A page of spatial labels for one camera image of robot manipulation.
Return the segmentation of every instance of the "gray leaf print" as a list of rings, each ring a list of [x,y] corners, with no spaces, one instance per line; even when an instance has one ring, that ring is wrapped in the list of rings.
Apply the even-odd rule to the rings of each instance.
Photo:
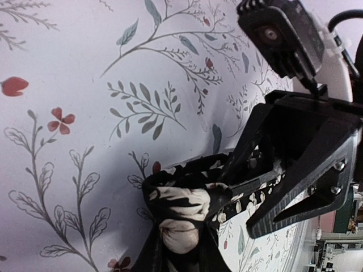
[[[199,55],[197,49],[194,47],[191,41],[185,36],[180,35],[179,36],[180,42],[187,47],[190,51],[192,51],[195,55]]]
[[[253,251],[252,251],[252,253],[251,253],[250,258],[252,258],[254,255],[256,255],[259,252],[260,252],[260,249],[258,247],[254,248]]]
[[[92,191],[93,187],[100,180],[100,174],[98,173],[90,173],[81,186],[81,196],[84,197],[85,194],[88,194]]]
[[[64,210],[62,208],[62,206],[57,205],[54,208],[54,218],[56,219],[56,228],[57,230],[59,230],[61,233],[63,233],[63,235],[65,235],[66,233],[66,222],[65,222],[65,215],[64,215]]]
[[[111,216],[110,208],[102,208],[96,215],[90,226],[90,244],[94,242],[94,240],[99,237],[102,232],[107,228],[107,221]]]
[[[155,4],[152,2],[152,0],[145,0],[145,6],[147,11],[154,19],[155,28],[159,27],[161,24],[161,15],[157,10],[157,7],[155,7]]]
[[[9,192],[9,198],[18,206],[19,210],[25,211],[34,218],[44,219],[39,205],[26,194],[12,190]]]
[[[148,132],[150,129],[152,129],[155,126],[155,124],[157,123],[157,120],[158,120],[158,117],[156,117],[154,121],[145,123],[141,129],[141,133],[144,134],[144,133]]]
[[[18,146],[23,146],[26,150],[30,151],[30,147],[27,141],[27,138],[24,136],[22,132],[14,128],[5,128],[4,135],[10,141],[14,142]]]
[[[261,60],[257,51],[256,51],[256,59],[257,59],[257,64],[261,67]]]
[[[209,40],[209,41],[215,41],[217,38],[215,38],[215,37],[213,37],[213,36],[211,36],[211,35],[209,35],[209,34],[207,34],[207,33],[205,33],[204,34],[204,37],[207,39],[207,40]]]
[[[244,64],[244,73],[248,74],[248,67],[250,66],[250,60],[248,59],[246,54],[243,52],[242,52],[242,60],[243,60],[243,64]]]
[[[142,188],[143,179],[137,175],[131,175],[127,177],[129,183],[131,183],[136,189]]]
[[[160,136],[160,133],[163,130],[163,125],[164,125],[164,121],[155,128],[154,134],[153,134],[153,140],[156,140]]]
[[[73,214],[70,211],[64,212],[64,220],[68,227],[71,227],[72,229],[79,231],[81,229],[81,226],[79,224],[79,220],[75,214]]]
[[[46,163],[41,170],[41,174],[39,176],[39,188],[43,194],[52,181],[53,169],[54,165],[52,163]]]
[[[242,227],[239,226],[239,228],[240,228],[240,233],[238,239],[238,254],[242,255],[242,253],[244,252],[244,234]]]
[[[271,87],[273,87],[272,82],[269,78],[267,78],[266,81],[271,85]]]
[[[65,246],[51,245],[51,246],[46,246],[40,252],[40,255],[46,258],[55,258],[67,253],[72,253],[72,251],[69,248],[66,248]]]
[[[122,45],[127,44],[133,38],[133,36],[135,36],[136,30],[137,30],[137,24],[138,24],[138,19],[132,26],[128,27],[124,31],[124,34],[122,35],[122,37],[116,41],[116,45],[122,46]]]
[[[146,98],[146,100],[148,102],[150,102],[151,101],[150,92],[146,88],[146,86],[144,84],[142,84],[142,83],[140,83],[140,90],[141,90],[142,94],[144,95],[144,97]]]
[[[217,154],[220,151],[221,142],[222,142],[222,130],[216,124],[213,124],[213,136],[214,136],[214,144],[213,144],[213,154]]]

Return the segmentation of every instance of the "black bracket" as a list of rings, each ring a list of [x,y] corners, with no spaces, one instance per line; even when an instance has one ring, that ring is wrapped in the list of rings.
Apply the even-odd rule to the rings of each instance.
[[[284,91],[268,94],[266,102],[253,109],[220,177],[220,182],[241,193],[253,192],[266,179],[284,173],[247,221],[252,238],[342,207],[361,140],[361,104]],[[238,175],[240,166],[257,145],[269,166],[260,173],[261,178],[243,180]],[[286,209],[311,186],[314,194]]]

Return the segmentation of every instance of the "floral wallpaper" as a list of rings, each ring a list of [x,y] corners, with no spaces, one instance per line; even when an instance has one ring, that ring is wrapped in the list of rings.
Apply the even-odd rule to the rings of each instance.
[[[291,90],[238,3],[0,0],[1,272],[130,271],[152,226],[145,177],[231,150],[264,95]],[[248,238],[257,207],[220,227],[232,271],[287,259],[294,226]]]

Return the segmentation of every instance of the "leafy branch print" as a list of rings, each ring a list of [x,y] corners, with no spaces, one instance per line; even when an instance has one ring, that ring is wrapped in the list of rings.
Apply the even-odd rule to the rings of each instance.
[[[171,119],[179,124],[183,129],[186,128],[178,121],[176,115],[180,112],[182,105],[178,103],[178,96],[175,94],[176,90],[172,84],[168,82],[167,88],[164,89],[164,95],[161,96],[158,91],[154,93],[142,83],[139,84],[139,91],[136,89],[134,83],[130,82],[130,91],[126,92],[124,85],[118,81],[118,88],[108,82],[108,90],[111,91],[111,97],[120,99],[125,102],[129,113],[125,116],[122,115],[117,109],[110,108],[110,112],[119,119],[118,123],[111,132],[110,139],[116,133],[121,138],[121,125],[124,124],[125,133],[130,131],[130,119],[138,118],[138,123],[142,124],[141,133],[147,133],[153,130],[153,140],[156,140],[164,127],[165,119]]]
[[[112,7],[109,4],[107,4],[107,2],[105,0],[98,0],[98,2],[100,2],[101,4],[103,4],[103,6],[105,8],[107,8],[109,11],[112,11],[113,12]]]
[[[268,82],[271,85],[271,87],[273,87],[271,80],[267,77],[268,74],[270,74],[271,72],[273,73],[273,70],[271,69],[271,67],[269,67],[268,63],[264,61],[264,58],[257,51],[256,51],[256,60],[259,69],[259,74],[261,74],[261,79],[255,80],[254,82],[252,82],[252,84],[257,86],[257,88],[261,91],[262,96],[265,96],[268,93],[269,89],[266,88],[265,90],[263,90],[262,85],[265,82]]]
[[[245,113],[250,114],[253,107],[258,103],[257,94],[256,97],[250,101],[247,99],[247,96],[248,96],[247,85],[243,85],[242,92],[238,92],[237,97],[229,95],[227,98],[227,102],[232,106],[233,111],[235,112],[236,118],[238,120],[238,126],[236,131],[231,136],[228,136],[228,138],[234,137],[244,129],[244,126],[246,124],[244,114]]]
[[[129,153],[129,156],[132,157],[132,159],[134,160],[134,162],[137,164],[137,167],[140,170],[140,175],[138,174],[133,174],[133,175],[129,175],[127,177],[127,180],[129,181],[130,184],[132,184],[136,189],[141,190],[142,189],[142,183],[144,181],[144,179],[146,178],[146,172],[145,169],[146,167],[149,165],[150,159],[149,159],[149,154],[148,153],[144,153],[140,159],[137,159],[136,154],[134,151],[132,151],[131,153]],[[152,173],[157,173],[160,171],[161,165],[158,161],[156,161],[153,164],[153,168],[152,168]],[[152,214],[145,208],[140,207],[137,208],[136,213],[138,214],[138,216],[146,219],[146,220],[150,220],[153,221],[153,216]]]
[[[239,71],[239,59],[233,56],[234,51],[242,50],[243,47],[249,47],[245,42],[246,37],[242,35],[235,35],[235,29],[228,24],[224,23],[225,14],[221,11],[220,6],[208,5],[209,14],[206,14],[201,7],[201,0],[188,0],[188,4],[184,9],[170,13],[168,8],[171,7],[169,0],[164,0],[164,14],[161,15],[160,9],[154,4],[152,0],[145,0],[145,6],[153,19],[154,31],[143,42],[134,45],[130,49],[124,51],[123,46],[132,42],[132,38],[137,32],[138,19],[124,30],[123,35],[116,41],[119,46],[118,57],[105,69],[105,75],[117,63],[121,62],[127,55],[140,51],[147,50],[158,55],[168,58],[177,67],[179,67],[185,74],[188,82],[192,83],[193,91],[197,94],[197,114],[204,113],[206,89],[211,85],[219,85],[223,82],[221,76],[218,75],[217,69],[214,67],[211,57],[220,55],[227,63],[228,70],[235,76],[235,70]],[[205,30],[195,31],[174,31],[159,35],[159,27],[168,22],[170,18],[175,16],[188,15],[196,19]],[[155,49],[151,46],[153,41],[165,39],[178,39],[180,43],[179,48],[164,48]],[[204,51],[201,52],[196,44],[202,45]],[[204,56],[206,66],[201,67],[197,65],[194,59]]]
[[[57,139],[55,137],[58,132],[55,132],[47,139],[40,138],[40,133],[44,127],[38,125],[38,117],[33,111],[28,110],[28,115],[33,121],[30,139],[28,139],[22,131],[12,127],[5,128],[4,134],[5,137],[14,144],[24,148],[26,153],[30,156],[31,167],[25,168],[25,171],[32,177],[35,183],[37,199],[16,190],[11,190],[9,192],[9,198],[17,205],[18,209],[24,211],[33,218],[45,221],[63,243],[62,245],[53,244],[44,247],[40,252],[42,257],[55,258],[65,254],[74,254],[83,259],[95,272],[98,272],[99,270],[92,257],[92,244],[107,228],[107,221],[110,217],[111,209],[104,207],[99,210],[90,225],[87,235],[81,212],[83,198],[93,190],[94,186],[100,180],[100,174],[95,172],[88,174],[86,178],[83,177],[83,167],[86,158],[92,153],[94,147],[92,146],[86,149],[82,154],[74,150],[70,150],[69,152],[70,158],[77,169],[77,175],[72,177],[77,192],[76,212],[68,211],[62,205],[56,205],[54,211],[50,212],[45,203],[45,195],[48,188],[52,185],[55,166],[53,163],[47,162],[44,166],[39,167],[38,158],[40,151],[42,151],[44,147],[56,142]],[[61,108],[52,110],[52,115],[58,117],[60,122],[58,122],[57,126],[54,126],[57,121],[51,121],[48,124],[48,129],[50,131],[55,131],[60,125],[61,134],[68,134],[70,130],[65,124],[71,124],[74,121],[74,115],[69,114],[65,118],[62,118]],[[69,228],[75,230],[81,236],[86,254],[76,249],[69,240],[69,236],[67,235],[69,233]]]
[[[17,23],[29,23],[30,21],[32,21],[39,26],[42,25],[46,27],[47,29],[58,30],[57,24],[50,23],[47,19],[38,18],[37,13],[26,13],[26,11],[31,9],[43,9],[49,6],[50,3],[44,2],[8,0],[0,2],[0,12],[7,14]],[[23,45],[26,43],[26,41],[17,41],[16,37],[11,35],[9,31],[4,28],[4,24],[0,23],[0,41],[6,42],[10,50],[13,50],[14,48],[25,50],[25,47],[23,47]]]

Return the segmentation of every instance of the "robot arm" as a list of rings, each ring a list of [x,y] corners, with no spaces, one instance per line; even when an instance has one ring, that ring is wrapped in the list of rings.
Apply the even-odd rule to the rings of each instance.
[[[235,180],[256,146],[270,165],[260,176],[277,172],[280,162],[284,174],[278,189],[247,222],[250,236],[257,238],[345,203],[350,183],[362,180],[356,165],[363,159],[363,105],[352,102],[346,63],[353,75],[360,75],[334,31],[338,19],[326,26],[299,0],[244,0],[237,10],[241,29],[271,68],[282,78],[294,78],[294,93],[273,91],[266,104],[253,109],[219,179],[238,184],[240,193],[258,188],[258,177]],[[311,186],[313,195],[286,209]]]

